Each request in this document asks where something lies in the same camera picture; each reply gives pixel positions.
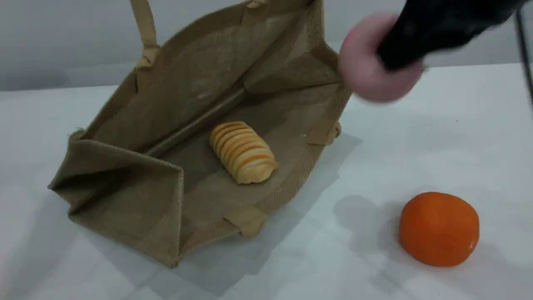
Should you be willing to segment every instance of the fabric strap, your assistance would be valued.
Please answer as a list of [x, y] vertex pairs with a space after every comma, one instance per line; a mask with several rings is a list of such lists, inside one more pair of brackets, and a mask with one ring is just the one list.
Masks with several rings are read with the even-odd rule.
[[140, 92], [150, 85], [162, 69], [163, 55], [157, 44], [156, 26], [148, 0], [130, 0], [130, 3], [142, 41], [142, 57], [135, 68], [137, 92]]

